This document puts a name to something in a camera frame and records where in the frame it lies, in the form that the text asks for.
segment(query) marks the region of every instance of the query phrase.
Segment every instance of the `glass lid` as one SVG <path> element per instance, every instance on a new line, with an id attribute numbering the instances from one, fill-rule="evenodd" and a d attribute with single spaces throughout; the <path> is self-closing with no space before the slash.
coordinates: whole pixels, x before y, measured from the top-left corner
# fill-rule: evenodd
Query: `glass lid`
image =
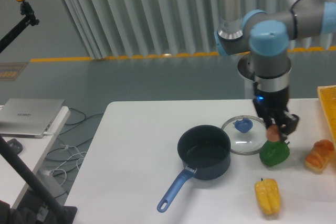
<path id="1" fill-rule="evenodd" d="M 264 122 L 250 115 L 240 115 L 227 120 L 222 130 L 229 136 L 231 152 L 239 155 L 259 153 L 267 141 Z"/>

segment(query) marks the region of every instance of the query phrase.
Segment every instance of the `blue handle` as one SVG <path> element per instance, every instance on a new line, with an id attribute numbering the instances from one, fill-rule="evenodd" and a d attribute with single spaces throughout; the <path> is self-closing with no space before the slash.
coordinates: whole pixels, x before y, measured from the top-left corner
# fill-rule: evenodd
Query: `blue handle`
<path id="1" fill-rule="evenodd" d="M 166 212 L 170 204 L 173 202 L 173 199 L 180 191 L 184 183 L 195 176 L 196 170 L 186 167 L 180 174 L 176 177 L 173 184 L 170 186 L 166 194 L 161 199 L 160 203 L 157 206 L 159 212 Z"/>

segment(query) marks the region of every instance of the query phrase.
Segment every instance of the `laptop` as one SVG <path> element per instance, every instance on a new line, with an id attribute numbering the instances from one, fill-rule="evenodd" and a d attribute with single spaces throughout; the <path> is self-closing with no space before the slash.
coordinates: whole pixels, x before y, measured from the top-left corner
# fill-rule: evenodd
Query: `laptop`
<path id="1" fill-rule="evenodd" d="M 0 135 L 42 138 L 63 103 L 64 99 L 9 99 L 0 110 Z"/>

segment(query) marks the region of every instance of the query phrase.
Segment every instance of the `black pole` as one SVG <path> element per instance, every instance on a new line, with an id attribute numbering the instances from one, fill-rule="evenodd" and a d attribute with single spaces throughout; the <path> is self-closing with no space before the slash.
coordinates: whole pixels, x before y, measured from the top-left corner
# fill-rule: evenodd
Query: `black pole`
<path id="1" fill-rule="evenodd" d="M 12 168 L 25 180 L 34 192 L 48 205 L 56 215 L 58 223 L 72 223 L 77 212 L 76 207 L 63 207 L 38 180 L 27 165 L 15 154 L 7 142 L 0 136 L 0 154 Z"/>
<path id="2" fill-rule="evenodd" d="M 29 17 L 24 17 L 8 34 L 0 40 L 0 52 L 2 52 L 22 31 L 29 26 Z"/>

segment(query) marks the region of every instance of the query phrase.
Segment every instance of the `dark blue saucepan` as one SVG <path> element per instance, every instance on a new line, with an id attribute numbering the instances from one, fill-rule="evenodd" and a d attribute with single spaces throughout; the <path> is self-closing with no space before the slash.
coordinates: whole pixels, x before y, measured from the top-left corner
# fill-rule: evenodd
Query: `dark blue saucepan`
<path id="1" fill-rule="evenodd" d="M 166 212 L 184 183 L 190 178 L 215 179 L 230 166 L 231 143 L 228 135 L 212 125 L 200 125 L 185 132 L 177 144 L 184 169 L 177 176 L 157 206 Z"/>

